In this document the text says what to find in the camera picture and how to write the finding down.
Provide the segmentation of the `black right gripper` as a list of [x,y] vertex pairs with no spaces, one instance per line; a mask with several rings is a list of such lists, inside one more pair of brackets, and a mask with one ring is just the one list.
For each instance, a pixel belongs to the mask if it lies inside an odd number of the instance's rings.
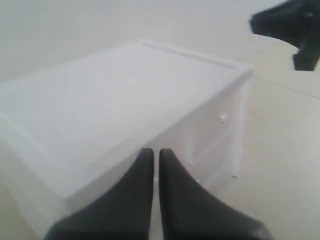
[[320,59],[320,1],[287,0],[250,18],[251,32],[296,48],[295,71],[312,72]]

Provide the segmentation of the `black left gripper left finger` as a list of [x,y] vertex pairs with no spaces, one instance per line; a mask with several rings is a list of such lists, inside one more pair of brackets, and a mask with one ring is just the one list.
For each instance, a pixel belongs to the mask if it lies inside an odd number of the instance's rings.
[[155,156],[140,150],[123,177],[85,208],[56,222],[46,240],[147,240],[149,239]]

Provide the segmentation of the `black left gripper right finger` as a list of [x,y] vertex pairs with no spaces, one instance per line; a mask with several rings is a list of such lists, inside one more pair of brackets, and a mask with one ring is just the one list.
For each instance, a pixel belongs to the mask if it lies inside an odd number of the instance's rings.
[[165,240],[272,240],[265,224],[217,199],[174,151],[159,152],[159,205]]

